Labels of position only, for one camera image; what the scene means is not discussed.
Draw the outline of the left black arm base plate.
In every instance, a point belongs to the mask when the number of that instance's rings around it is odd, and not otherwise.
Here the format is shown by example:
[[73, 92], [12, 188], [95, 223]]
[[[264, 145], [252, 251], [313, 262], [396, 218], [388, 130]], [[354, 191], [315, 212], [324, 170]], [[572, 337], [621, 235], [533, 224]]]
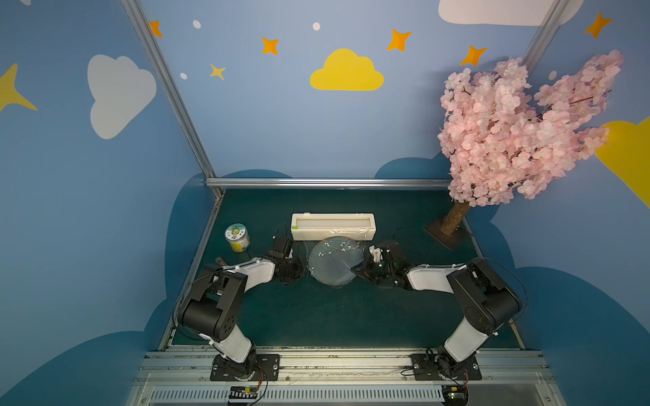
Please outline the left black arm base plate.
[[252, 354], [243, 363], [236, 363], [222, 355], [214, 357], [211, 382], [252, 382], [260, 378], [276, 382], [279, 378], [281, 357], [278, 354]]

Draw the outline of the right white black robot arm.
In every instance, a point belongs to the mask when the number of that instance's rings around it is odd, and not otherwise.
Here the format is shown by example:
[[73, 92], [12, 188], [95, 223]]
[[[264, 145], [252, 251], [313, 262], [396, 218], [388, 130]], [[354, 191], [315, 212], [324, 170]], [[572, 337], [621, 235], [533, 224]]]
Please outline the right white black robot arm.
[[524, 309], [516, 291], [483, 257], [448, 266], [411, 265], [401, 246], [388, 241], [366, 249], [350, 270], [373, 284], [391, 282], [405, 290], [452, 294], [463, 318], [438, 351], [438, 362], [448, 366], [466, 363]]

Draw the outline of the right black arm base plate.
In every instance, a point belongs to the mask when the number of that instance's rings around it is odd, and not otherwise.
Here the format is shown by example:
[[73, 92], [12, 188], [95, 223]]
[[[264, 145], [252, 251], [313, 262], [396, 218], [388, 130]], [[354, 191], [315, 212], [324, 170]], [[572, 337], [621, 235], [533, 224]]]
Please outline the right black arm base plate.
[[417, 381], [480, 381], [482, 372], [476, 355], [455, 361], [450, 355], [415, 353], [410, 355], [411, 367]]

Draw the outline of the round grey glass plate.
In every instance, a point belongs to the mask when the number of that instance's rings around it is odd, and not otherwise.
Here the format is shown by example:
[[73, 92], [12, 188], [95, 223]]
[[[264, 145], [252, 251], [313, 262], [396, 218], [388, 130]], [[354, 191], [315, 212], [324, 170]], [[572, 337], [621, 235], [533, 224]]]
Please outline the round grey glass plate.
[[353, 269], [362, 262], [364, 247], [345, 237], [321, 240], [307, 256], [307, 269], [321, 284], [340, 287], [356, 278]]

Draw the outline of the white plastic wrap dispenser box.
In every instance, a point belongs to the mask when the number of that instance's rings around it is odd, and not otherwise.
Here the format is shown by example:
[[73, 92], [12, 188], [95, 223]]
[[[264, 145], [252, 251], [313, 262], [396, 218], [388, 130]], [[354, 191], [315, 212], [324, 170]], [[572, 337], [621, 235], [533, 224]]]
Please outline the white plastic wrap dispenser box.
[[372, 213], [294, 213], [289, 228], [293, 240], [316, 241], [345, 237], [371, 241], [377, 232]]

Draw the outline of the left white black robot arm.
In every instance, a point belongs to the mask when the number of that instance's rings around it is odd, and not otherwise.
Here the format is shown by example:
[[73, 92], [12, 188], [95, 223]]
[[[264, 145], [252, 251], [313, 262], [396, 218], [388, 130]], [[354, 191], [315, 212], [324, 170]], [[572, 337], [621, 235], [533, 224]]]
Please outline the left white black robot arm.
[[235, 365], [254, 354], [253, 343], [238, 326], [245, 294], [255, 287], [278, 282], [291, 284], [305, 274], [301, 259], [293, 253], [294, 240], [276, 237], [271, 250], [239, 265], [209, 264], [180, 294], [174, 306], [174, 324], [208, 342]]

